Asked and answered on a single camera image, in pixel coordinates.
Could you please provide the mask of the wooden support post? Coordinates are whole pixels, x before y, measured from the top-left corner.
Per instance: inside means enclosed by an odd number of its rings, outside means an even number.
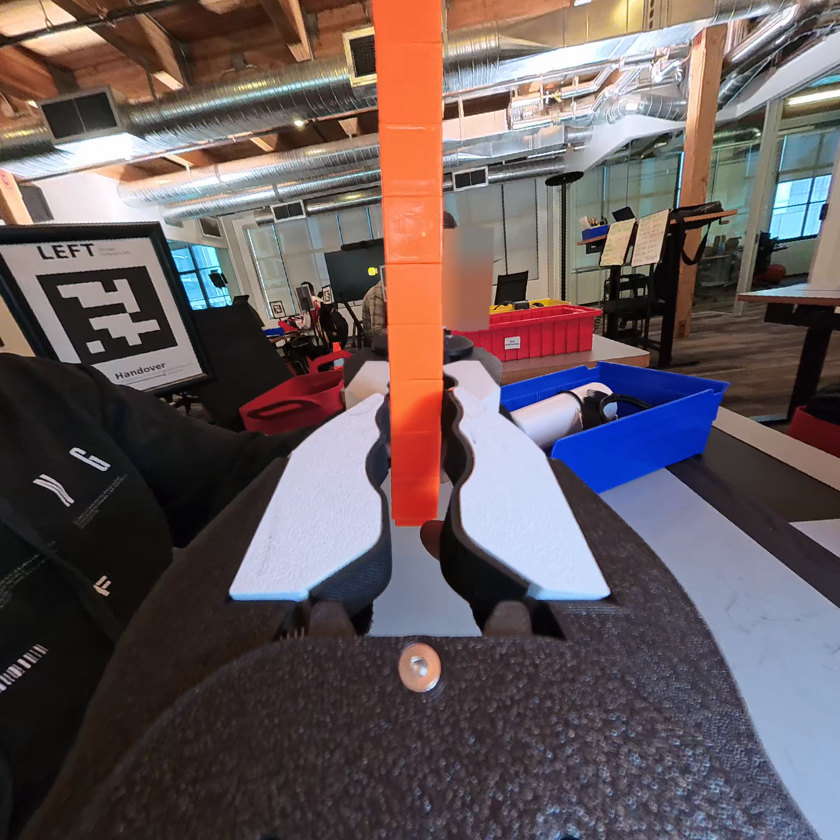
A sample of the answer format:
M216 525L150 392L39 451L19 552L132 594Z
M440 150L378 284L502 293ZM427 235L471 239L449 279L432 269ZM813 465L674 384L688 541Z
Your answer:
M693 42L689 64L689 88L686 113L684 160L680 181L679 205L697 205L707 201L711 146L716 129L718 93L728 27L708 27ZM685 248L695 254L700 230L686 234ZM688 337L697 266L687 266L681 251L677 255L679 278L675 299L675 340Z

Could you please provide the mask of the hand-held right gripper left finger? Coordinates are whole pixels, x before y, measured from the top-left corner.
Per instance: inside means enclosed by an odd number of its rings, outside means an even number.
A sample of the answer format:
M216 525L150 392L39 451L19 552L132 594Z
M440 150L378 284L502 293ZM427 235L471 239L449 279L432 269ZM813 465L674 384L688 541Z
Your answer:
M328 420L288 457L229 587L234 602L335 603L357 634L392 578L387 397Z

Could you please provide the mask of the standing desk with paper sheets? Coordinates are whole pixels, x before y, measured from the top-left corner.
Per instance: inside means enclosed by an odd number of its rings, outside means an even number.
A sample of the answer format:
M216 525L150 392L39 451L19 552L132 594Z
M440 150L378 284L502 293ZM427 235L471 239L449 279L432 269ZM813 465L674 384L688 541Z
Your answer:
M598 268L608 273L603 336L654 351L658 368L672 367L680 268L696 268L711 225L737 214L707 203L583 231L578 245L598 254Z

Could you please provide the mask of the black floor lamp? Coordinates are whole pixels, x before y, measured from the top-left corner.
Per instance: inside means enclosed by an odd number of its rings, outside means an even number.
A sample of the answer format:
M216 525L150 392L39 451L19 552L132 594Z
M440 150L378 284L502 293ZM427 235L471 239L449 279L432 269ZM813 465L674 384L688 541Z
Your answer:
M548 176L547 213L549 222L549 296L568 299L568 210L569 188L584 176L583 171L562 171Z

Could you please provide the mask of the ceiling vent grille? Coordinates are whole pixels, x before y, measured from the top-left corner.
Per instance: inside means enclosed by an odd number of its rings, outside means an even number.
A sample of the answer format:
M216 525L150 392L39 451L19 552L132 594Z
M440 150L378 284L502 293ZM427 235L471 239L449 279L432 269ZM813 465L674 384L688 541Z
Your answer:
M122 133L124 103L122 94L105 86L39 101L38 110L52 143L63 146Z
M374 27L343 31L342 42L351 86L374 85L377 78Z

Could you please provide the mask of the black backpack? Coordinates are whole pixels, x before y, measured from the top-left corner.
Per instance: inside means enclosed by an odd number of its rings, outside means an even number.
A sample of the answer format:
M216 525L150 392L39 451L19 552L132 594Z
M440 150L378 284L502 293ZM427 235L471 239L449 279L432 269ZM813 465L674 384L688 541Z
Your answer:
M315 361L334 351L343 350L349 340L349 325L332 303L319 297L311 300L311 309L290 316L280 323L284 332L281 353L296 375L315 372Z

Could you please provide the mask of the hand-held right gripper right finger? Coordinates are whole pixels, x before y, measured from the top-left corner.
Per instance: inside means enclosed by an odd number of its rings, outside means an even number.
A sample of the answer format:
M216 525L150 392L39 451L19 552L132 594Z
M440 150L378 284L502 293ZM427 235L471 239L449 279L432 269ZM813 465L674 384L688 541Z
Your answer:
M600 604L611 589L547 456L499 408L446 391L444 472L452 484L440 567L480 630L503 602Z

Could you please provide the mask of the white paper roll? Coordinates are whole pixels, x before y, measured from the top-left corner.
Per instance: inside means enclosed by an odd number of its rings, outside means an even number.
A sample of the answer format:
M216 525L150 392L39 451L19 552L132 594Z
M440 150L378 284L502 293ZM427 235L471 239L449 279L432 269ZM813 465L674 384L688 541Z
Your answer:
M561 438L587 431L616 418L613 390L587 383L510 411L511 419L537 446L548 450Z

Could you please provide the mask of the silver air duct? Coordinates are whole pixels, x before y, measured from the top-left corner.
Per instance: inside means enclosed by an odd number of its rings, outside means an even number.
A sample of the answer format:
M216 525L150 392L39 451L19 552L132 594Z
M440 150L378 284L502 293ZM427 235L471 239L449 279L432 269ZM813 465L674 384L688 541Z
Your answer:
M491 26L443 32L443 79L432 96L433 118L449 101L473 93L483 97L512 92L527 81L554 82L590 76L596 69L624 69L636 81L644 63L654 65L668 52L683 55L690 36L710 25L760 18L760 26L725 58L729 73L721 103L763 74L775 55L791 46L797 6L786 2L594 2L564 7L508 28ZM354 58L314 59L295 66L219 81L193 91L148 102L118 105L117 134L128 136L128 162L171 152L194 150L202 141L254 139L258 133L290 125L294 119L337 118L378 106L375 71L370 80L355 75ZM609 98L592 89L595 80L546 91L551 100L542 117L519 119L529 104L511 99L505 112L444 122L444 167L521 159L526 153L556 154L563 146L585 144L593 127L632 92ZM185 181L138 187L127 202L174 205L205 196L248 190L304 172L339 171L378 162L375 135L333 141L330 146L300 148L287 157L248 163L210 174L195 172Z

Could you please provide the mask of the red tote bag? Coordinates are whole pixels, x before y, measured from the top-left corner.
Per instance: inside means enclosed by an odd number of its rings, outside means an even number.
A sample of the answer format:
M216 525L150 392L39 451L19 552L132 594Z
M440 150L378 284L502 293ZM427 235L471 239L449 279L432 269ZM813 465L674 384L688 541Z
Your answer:
M839 424L812 415L804 406L796 408L786 434L839 458Z

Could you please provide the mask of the blue plastic bin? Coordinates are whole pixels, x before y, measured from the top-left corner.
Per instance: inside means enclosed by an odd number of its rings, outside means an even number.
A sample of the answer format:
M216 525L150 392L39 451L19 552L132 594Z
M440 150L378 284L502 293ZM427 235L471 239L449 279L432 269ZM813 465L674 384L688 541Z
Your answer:
M552 459L597 492L702 454L728 389L724 381L603 361L504 385L500 400L514 413L562 392L597 386L645 406L626 401L607 406L605 412L616 418L548 446Z

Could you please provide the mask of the fiducial marker sign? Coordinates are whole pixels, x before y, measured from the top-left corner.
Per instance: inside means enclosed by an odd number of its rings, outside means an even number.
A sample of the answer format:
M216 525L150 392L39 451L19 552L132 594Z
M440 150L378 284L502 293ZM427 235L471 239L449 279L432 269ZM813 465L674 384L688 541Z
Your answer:
M2 227L1 289L39 358L154 396L213 379L158 223Z

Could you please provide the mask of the person's dark clothing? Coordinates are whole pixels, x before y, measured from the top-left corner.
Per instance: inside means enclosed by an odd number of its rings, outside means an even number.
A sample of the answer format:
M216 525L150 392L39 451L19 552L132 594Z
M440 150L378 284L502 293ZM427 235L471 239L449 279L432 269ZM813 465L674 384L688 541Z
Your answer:
M1 389L2 838L16 838L172 560L149 446L183 416L92 369L10 353Z

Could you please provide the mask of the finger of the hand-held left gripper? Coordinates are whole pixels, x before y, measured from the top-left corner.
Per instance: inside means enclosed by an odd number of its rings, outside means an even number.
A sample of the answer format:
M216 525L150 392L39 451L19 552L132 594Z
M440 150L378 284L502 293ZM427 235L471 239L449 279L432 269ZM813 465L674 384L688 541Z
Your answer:
M375 394L387 396L390 387L387 360L346 360L343 364L343 402L346 410Z
M443 422L461 416L503 420L501 385L483 360L444 364Z

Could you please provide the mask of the orange tool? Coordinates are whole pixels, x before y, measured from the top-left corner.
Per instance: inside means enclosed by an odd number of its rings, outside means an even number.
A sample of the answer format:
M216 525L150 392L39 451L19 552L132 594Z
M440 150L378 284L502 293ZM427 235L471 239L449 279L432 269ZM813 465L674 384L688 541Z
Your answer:
M438 513L444 393L443 20L440 2L374 1L390 365L392 518Z

